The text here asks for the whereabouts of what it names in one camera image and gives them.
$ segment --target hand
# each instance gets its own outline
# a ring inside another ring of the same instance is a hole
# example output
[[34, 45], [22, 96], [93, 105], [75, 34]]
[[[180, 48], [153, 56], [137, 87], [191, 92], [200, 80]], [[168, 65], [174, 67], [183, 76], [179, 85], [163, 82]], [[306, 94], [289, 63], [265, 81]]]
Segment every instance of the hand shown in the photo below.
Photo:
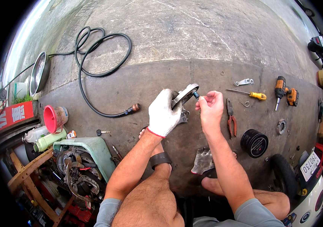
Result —
[[220, 133], [223, 113], [222, 93], [210, 91], [206, 96], [200, 96], [195, 106], [195, 110], [201, 110], [201, 123], [204, 134]]
[[178, 93], [170, 89], [162, 90], [149, 106], [148, 130], [162, 138], [165, 138], [177, 125], [182, 113], [182, 102], [179, 102], [172, 110], [172, 100]]

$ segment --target red plier handle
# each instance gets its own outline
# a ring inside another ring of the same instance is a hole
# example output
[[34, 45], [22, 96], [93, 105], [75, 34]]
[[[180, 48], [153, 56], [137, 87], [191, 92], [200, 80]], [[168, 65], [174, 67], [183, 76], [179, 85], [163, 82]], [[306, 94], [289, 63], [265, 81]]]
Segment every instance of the red plier handle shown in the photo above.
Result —
[[231, 139], [232, 139], [232, 129], [231, 129], [231, 121], [233, 120], [233, 130], [234, 130], [234, 136], [237, 137], [237, 122], [236, 122], [236, 118], [232, 115], [230, 115], [227, 125], [228, 125], [228, 129], [230, 131], [230, 135], [231, 135]]

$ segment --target white scooter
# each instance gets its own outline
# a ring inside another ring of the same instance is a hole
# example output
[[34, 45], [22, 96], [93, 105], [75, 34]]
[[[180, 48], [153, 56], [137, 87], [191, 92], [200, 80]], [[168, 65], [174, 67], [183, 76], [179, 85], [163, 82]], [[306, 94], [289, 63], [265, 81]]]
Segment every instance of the white scooter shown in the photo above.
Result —
[[321, 161], [315, 153], [304, 151], [293, 167], [280, 154], [271, 157], [277, 191], [290, 199], [292, 211], [282, 220], [286, 227], [310, 227], [317, 221], [323, 205], [323, 177]]

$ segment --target gray shirt sleeve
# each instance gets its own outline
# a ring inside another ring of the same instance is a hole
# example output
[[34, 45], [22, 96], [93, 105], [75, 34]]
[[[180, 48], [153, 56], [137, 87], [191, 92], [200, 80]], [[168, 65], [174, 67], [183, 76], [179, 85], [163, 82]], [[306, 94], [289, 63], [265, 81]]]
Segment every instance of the gray shirt sleeve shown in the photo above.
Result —
[[284, 227], [283, 223], [255, 198], [244, 202], [236, 210], [234, 218], [235, 220], [223, 222], [211, 217], [195, 218], [193, 227]]
[[120, 205], [119, 199], [108, 198], [102, 201], [94, 227], [110, 227]]

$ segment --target rusty metal frame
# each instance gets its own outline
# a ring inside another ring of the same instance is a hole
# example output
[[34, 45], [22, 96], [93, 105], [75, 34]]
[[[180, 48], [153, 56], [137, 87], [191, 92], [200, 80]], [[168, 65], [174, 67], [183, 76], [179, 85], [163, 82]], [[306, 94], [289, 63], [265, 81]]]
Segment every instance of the rusty metal frame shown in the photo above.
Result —
[[58, 216], [55, 211], [48, 205], [48, 203], [44, 200], [44, 198], [39, 193], [38, 189], [36, 188], [33, 180], [29, 177], [30, 174], [37, 169], [39, 166], [41, 166], [45, 161], [50, 159], [53, 156], [53, 148], [47, 150], [37, 158], [35, 158], [33, 161], [31, 161], [26, 166], [23, 166], [21, 162], [19, 161], [16, 154], [11, 151], [10, 158], [12, 162], [14, 163], [14, 166], [18, 173], [9, 181], [8, 186], [10, 189], [10, 192], [13, 193], [15, 189], [21, 184], [24, 192], [26, 192], [27, 196], [29, 197], [29, 193], [31, 193], [33, 199], [41, 206], [42, 210], [46, 215], [54, 221], [53, 227], [58, 226], [60, 221], [62, 220], [65, 212], [68, 210], [68, 207], [72, 204], [74, 197], [71, 197], [71, 199], [67, 202], [64, 209]]

